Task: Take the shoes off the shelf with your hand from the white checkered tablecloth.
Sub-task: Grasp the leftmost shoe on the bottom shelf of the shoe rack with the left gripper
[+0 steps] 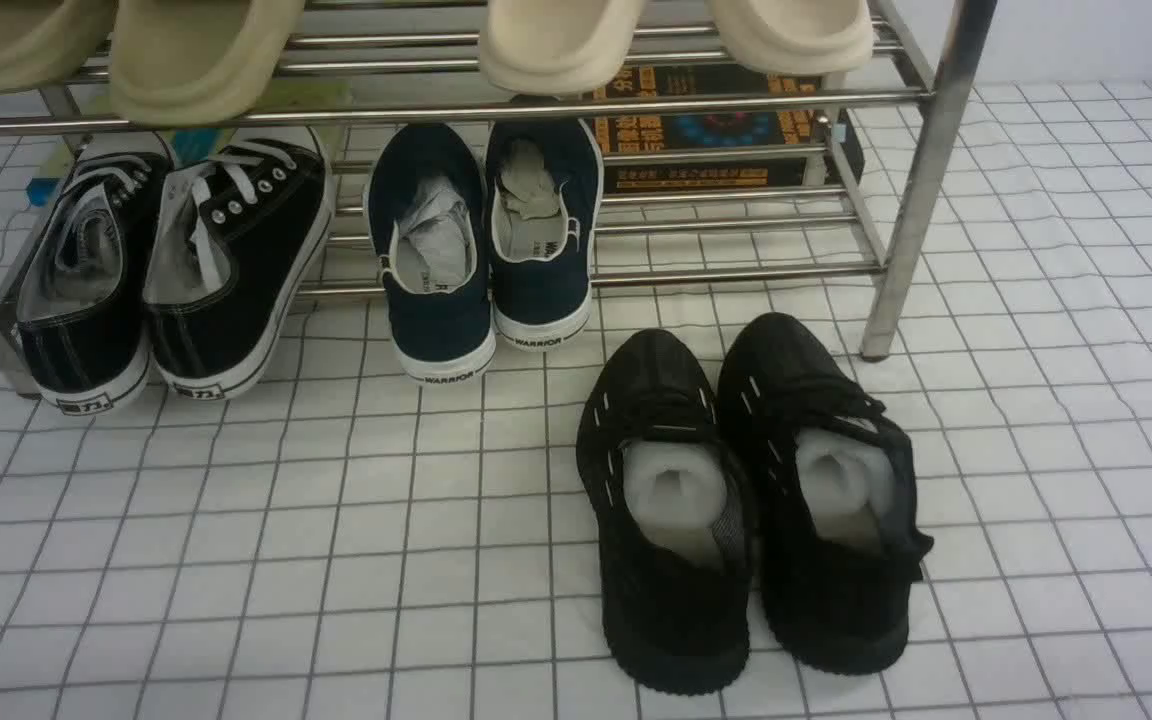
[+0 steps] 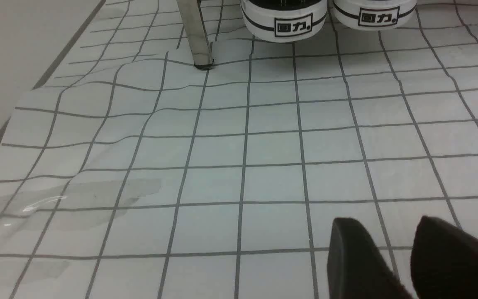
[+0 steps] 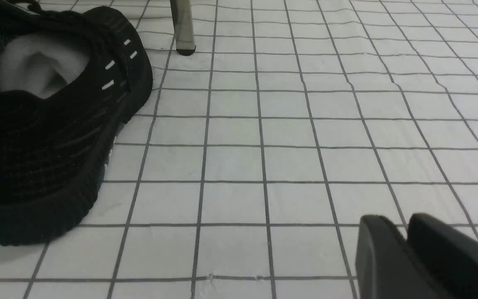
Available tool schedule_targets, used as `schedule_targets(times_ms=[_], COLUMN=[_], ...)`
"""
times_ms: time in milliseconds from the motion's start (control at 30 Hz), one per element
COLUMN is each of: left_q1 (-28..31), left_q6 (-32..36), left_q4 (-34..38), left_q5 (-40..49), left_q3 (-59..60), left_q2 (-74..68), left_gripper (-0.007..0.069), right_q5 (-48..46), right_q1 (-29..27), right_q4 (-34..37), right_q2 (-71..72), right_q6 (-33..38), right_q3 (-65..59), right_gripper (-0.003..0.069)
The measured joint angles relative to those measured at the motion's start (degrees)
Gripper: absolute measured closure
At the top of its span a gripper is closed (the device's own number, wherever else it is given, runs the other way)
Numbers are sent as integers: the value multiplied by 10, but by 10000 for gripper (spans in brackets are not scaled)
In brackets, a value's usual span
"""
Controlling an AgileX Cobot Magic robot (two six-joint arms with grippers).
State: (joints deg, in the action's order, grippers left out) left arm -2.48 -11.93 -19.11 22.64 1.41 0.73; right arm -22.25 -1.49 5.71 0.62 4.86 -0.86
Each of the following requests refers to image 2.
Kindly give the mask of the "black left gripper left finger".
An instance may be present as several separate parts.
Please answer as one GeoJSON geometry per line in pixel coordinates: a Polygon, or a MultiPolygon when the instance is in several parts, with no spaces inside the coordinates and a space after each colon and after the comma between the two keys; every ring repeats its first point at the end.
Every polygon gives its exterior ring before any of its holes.
{"type": "Polygon", "coordinates": [[[370,233],[356,219],[336,218],[327,259],[331,299],[411,299],[370,233]]]}

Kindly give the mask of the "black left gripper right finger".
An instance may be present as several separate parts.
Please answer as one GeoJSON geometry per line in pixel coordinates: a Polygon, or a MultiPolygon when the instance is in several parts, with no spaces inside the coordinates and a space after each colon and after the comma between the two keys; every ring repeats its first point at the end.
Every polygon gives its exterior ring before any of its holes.
{"type": "Polygon", "coordinates": [[[419,299],[478,299],[478,239],[435,216],[423,216],[410,276],[419,299]]]}

